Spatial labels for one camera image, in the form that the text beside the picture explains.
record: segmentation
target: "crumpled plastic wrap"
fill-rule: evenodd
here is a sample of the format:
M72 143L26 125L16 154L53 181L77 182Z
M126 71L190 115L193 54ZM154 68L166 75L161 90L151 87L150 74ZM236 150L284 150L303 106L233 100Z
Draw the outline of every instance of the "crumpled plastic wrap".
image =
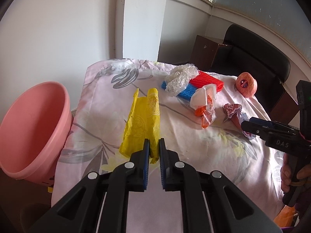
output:
M241 104L225 104L224 110L228 116L228 118L231 119L231 121L234 123L234 125L247 137L248 139L252 140L256 137L256 135L243 131L241 128L241 123L243 121L249 121L249 118L247 117L246 113L242 112L242 105Z
M207 128L215 119L216 85L208 84L197 89L190 99L196 116L202 116L202 128Z
M134 94L133 104L126 122L123 142L119 152L130 158L133 152L143 149L145 138L150 140L151 163L159 159L160 108L158 90L149 89L147 97L138 97L139 89Z
M174 67L165 77L166 89L169 96L176 96L186 89L189 81L199 75L199 70L194 64L179 65Z

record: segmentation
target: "black leather chair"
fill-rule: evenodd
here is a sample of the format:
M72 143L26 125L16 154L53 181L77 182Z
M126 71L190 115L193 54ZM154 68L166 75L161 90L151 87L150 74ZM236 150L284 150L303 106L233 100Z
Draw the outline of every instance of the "black leather chair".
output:
M286 55L267 40L239 25L231 25L209 72L239 76L249 72L256 80L258 101L269 114L284 94L284 83L290 73Z

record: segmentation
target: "pink plastic basin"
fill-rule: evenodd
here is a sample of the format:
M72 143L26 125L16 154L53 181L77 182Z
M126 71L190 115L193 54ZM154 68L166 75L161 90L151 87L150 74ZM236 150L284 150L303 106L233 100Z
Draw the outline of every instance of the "pink plastic basin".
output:
M44 82L24 92L0 126L0 167L10 177L52 185L72 124L66 88Z

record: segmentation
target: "finger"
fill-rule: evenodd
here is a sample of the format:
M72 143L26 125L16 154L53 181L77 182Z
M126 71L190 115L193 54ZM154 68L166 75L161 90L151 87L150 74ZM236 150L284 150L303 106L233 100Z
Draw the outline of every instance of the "finger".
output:
M288 193L290 190L290 187L286 185L283 181L281 182L281 189L283 192Z
M284 165L288 165L288 154L287 154L287 153L284 153L284 156L283 156L283 164L284 164Z
M298 173L297 179L301 180L311 176L311 164L304 166Z
M289 185L291 183L291 179L287 178L285 174L281 171L281 180L285 185Z
M292 174L291 174L291 169L290 169L290 166L289 165L283 165L282 168L281 168L281 172L284 173L284 175L287 177L287 178L291 178Z

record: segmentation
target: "yellow wrapper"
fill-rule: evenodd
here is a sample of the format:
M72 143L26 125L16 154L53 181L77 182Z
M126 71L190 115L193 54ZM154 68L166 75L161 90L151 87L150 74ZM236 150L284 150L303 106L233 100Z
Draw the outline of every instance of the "yellow wrapper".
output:
M143 149L145 138L150 140L151 163L159 159L160 108L158 90L149 89L147 97L134 94L128 121L126 122L120 153L130 158L133 152Z

